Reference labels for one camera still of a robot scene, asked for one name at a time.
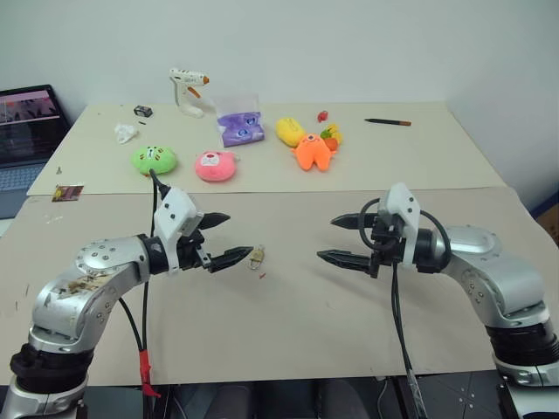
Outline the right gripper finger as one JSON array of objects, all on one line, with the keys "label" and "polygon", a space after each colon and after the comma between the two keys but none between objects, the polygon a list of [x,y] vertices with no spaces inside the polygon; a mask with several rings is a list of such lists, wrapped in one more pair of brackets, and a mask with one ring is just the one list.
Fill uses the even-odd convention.
[{"label": "right gripper finger", "polygon": [[[371,229],[376,219],[375,213],[365,213],[363,218],[363,228]],[[359,229],[359,214],[349,213],[343,214],[335,217],[330,221],[334,226],[341,227],[346,230],[358,230]]]},{"label": "right gripper finger", "polygon": [[323,261],[342,269],[370,274],[370,257],[341,250],[318,251],[316,255]]}]

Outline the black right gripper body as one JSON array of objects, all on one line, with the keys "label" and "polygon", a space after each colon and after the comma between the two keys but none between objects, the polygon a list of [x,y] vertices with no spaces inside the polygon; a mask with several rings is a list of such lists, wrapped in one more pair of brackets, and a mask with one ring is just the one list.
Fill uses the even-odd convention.
[{"label": "black right gripper body", "polygon": [[399,215],[375,215],[371,241],[374,249],[371,252],[369,275],[377,278],[381,266],[392,266],[404,260],[404,220]]}]

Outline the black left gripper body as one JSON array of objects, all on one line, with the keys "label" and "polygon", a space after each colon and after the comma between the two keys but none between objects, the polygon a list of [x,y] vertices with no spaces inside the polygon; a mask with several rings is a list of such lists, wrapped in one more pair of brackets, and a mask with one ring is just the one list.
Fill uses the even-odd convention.
[{"label": "black left gripper body", "polygon": [[179,268],[183,271],[203,268],[213,271],[214,265],[210,254],[203,249],[205,239],[200,230],[190,236],[181,236],[176,244]]}]

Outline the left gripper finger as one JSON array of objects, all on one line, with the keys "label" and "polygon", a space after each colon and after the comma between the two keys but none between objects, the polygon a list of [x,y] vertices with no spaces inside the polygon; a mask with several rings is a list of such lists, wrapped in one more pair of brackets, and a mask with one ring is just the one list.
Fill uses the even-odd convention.
[{"label": "left gripper finger", "polygon": [[198,223],[197,228],[199,230],[207,230],[217,227],[219,224],[228,221],[231,217],[225,213],[221,212],[210,212],[205,213]]},{"label": "left gripper finger", "polygon": [[252,246],[238,246],[225,251],[220,256],[210,257],[210,265],[208,271],[211,273],[215,273],[232,267],[233,265],[242,261],[252,251]]}]

